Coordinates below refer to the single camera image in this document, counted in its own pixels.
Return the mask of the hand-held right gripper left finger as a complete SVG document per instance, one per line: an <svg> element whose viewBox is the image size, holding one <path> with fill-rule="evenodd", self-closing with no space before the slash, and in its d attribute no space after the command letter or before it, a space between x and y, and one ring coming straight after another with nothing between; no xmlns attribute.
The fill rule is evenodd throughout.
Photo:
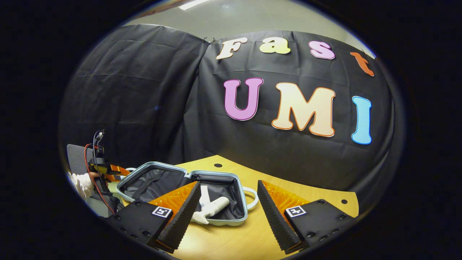
<svg viewBox="0 0 462 260"><path fill-rule="evenodd" d="M135 200L105 218L119 234L157 250L178 249L201 197L201 183L191 182L151 202Z"/></svg>

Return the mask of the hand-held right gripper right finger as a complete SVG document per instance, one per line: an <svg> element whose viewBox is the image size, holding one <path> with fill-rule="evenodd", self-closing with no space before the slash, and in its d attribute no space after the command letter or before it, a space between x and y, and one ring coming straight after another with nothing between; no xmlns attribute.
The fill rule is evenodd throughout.
<svg viewBox="0 0 462 260"><path fill-rule="evenodd" d="M257 195L272 233L287 255L320 247L357 223L328 200L311 202L267 181L258 181Z"/></svg>

